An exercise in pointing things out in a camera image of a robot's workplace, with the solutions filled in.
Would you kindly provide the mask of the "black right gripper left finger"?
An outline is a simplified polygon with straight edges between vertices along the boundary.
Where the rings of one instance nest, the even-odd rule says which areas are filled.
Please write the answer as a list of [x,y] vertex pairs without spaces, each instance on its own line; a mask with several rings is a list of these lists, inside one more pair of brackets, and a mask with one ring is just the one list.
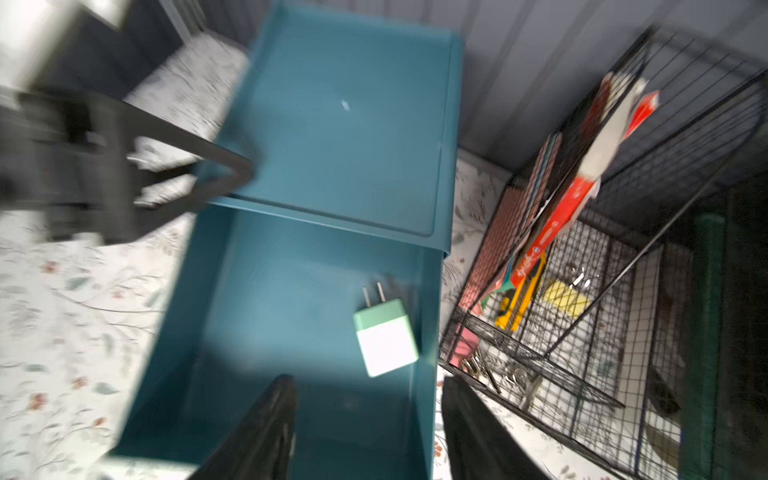
[[298,391],[280,375],[192,479],[286,479],[293,455]]

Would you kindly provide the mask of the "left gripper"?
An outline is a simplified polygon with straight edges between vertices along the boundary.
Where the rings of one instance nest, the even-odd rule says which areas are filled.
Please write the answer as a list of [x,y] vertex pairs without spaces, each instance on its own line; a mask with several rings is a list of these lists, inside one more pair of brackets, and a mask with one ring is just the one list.
[[[141,169],[129,159],[140,137],[213,166]],[[145,187],[186,174],[196,176],[186,195],[154,204],[132,199]],[[13,106],[1,108],[1,208],[42,213],[55,240],[92,235],[130,243],[252,178],[249,159],[101,94],[20,93]]]

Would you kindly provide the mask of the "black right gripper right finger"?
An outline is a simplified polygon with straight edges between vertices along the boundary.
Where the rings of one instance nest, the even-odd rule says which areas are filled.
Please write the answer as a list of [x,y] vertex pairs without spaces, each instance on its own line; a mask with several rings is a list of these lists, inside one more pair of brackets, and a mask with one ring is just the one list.
[[547,478],[463,378],[444,380],[441,409],[454,479]]

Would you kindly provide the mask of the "teal drawer cabinet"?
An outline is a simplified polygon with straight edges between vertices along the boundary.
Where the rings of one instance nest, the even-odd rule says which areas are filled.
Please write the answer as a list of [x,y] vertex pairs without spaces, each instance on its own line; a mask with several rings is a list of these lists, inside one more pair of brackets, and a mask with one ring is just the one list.
[[[462,60],[448,30],[271,11],[217,137],[254,178],[197,215],[111,460],[190,472],[287,374],[291,478],[431,477]],[[353,314],[377,282],[419,359],[370,378]]]

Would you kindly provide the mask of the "green plug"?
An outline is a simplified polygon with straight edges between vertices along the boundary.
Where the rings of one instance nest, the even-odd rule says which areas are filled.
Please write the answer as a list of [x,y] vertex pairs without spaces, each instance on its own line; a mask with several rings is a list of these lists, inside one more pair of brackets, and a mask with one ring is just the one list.
[[381,282],[376,283],[373,302],[363,288],[365,305],[353,314],[353,324],[367,375],[376,378],[409,366],[419,351],[405,302],[388,297]]

